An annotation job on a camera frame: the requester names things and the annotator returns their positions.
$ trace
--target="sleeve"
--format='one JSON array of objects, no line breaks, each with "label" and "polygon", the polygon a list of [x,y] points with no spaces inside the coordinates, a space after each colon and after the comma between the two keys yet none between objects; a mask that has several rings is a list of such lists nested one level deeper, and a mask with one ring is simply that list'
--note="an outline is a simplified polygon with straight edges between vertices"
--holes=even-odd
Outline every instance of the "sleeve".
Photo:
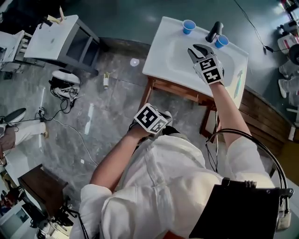
[{"label": "sleeve", "polygon": [[238,181],[256,181],[258,188],[274,188],[257,146],[249,139],[240,137],[235,140],[228,148],[227,160]]},{"label": "sleeve", "polygon": [[[100,231],[101,212],[104,202],[112,195],[112,192],[105,187],[94,184],[86,185],[81,190],[80,217],[87,231],[88,237],[93,238]],[[70,239],[84,238],[79,219],[71,229]]]}]

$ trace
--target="white pants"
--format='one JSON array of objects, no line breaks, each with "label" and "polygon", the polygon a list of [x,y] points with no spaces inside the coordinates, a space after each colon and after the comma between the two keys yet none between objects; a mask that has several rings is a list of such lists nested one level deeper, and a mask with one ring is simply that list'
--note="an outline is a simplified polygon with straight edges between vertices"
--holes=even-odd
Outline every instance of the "white pants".
[{"label": "white pants", "polygon": [[46,125],[45,123],[41,123],[38,119],[26,121],[18,124],[15,131],[15,145],[18,145],[23,141],[31,139],[33,135],[45,133]]}]

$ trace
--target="table leg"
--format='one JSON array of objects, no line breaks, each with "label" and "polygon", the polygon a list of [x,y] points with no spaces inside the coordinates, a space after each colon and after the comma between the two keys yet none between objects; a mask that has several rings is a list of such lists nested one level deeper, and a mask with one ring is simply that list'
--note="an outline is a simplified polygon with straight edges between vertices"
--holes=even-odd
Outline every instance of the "table leg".
[{"label": "table leg", "polygon": [[148,100],[150,98],[150,94],[154,88],[154,84],[155,84],[155,80],[148,78],[148,83],[145,87],[143,96],[141,98],[141,102],[140,102],[138,111],[148,102]]}]

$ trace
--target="hand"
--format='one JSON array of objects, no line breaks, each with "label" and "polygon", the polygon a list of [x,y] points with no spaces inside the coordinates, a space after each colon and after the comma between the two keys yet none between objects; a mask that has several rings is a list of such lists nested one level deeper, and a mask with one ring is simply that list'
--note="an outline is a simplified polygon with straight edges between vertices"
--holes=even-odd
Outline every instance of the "hand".
[{"label": "hand", "polygon": [[140,125],[136,124],[134,125],[129,132],[127,132],[127,135],[132,136],[137,139],[142,139],[144,137],[147,137],[150,135],[149,132],[145,131]]}]

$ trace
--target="cup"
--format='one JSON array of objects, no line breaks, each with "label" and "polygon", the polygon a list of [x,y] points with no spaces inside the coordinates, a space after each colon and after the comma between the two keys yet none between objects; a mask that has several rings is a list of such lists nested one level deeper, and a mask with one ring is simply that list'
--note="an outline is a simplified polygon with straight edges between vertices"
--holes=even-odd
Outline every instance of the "cup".
[{"label": "cup", "polygon": [[194,30],[195,28],[196,28],[195,22],[193,22],[191,20],[183,21],[183,32],[185,34],[190,34],[192,32],[192,30]]},{"label": "cup", "polygon": [[229,44],[229,40],[225,35],[218,35],[217,36],[217,41],[215,42],[215,46],[217,48],[227,46],[228,44]]}]

